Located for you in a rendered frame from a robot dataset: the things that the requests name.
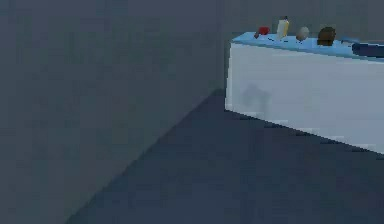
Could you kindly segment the white counter with blue top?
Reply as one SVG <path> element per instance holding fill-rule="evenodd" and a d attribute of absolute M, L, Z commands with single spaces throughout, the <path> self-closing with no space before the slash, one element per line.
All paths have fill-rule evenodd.
<path fill-rule="evenodd" d="M 225 108 L 384 154 L 384 46 L 357 56 L 246 32 L 230 41 Z"/>

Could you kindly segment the red round object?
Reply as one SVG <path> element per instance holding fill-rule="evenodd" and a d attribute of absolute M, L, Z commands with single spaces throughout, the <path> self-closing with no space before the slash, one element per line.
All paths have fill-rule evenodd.
<path fill-rule="evenodd" d="M 261 35 L 267 35 L 270 32 L 270 28 L 267 26 L 262 26 L 258 29 L 258 31 L 254 34 L 255 38 L 258 38 Z"/>

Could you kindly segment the pale yellow spray bottle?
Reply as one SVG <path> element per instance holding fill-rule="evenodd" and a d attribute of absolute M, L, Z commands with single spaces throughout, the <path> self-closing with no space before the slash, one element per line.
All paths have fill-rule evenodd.
<path fill-rule="evenodd" d="M 276 31 L 276 37 L 278 40 L 281 40 L 282 38 L 287 36 L 288 28 L 289 28 L 289 20 L 287 16 L 284 16 L 278 22 L 277 31 Z"/>

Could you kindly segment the grey egg shaped object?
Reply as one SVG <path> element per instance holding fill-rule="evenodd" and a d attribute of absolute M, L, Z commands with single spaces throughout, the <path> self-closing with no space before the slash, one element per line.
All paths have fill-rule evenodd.
<path fill-rule="evenodd" d="M 301 27 L 296 34 L 296 39 L 298 41 L 304 41 L 305 39 L 308 38 L 309 33 L 310 33 L 310 31 L 307 27 Z"/>

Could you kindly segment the brown round object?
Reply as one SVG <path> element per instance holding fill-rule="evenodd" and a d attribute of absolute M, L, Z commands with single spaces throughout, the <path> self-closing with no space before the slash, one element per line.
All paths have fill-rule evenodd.
<path fill-rule="evenodd" d="M 317 44 L 321 46 L 332 46 L 336 37 L 333 27 L 324 27 L 318 33 Z"/>

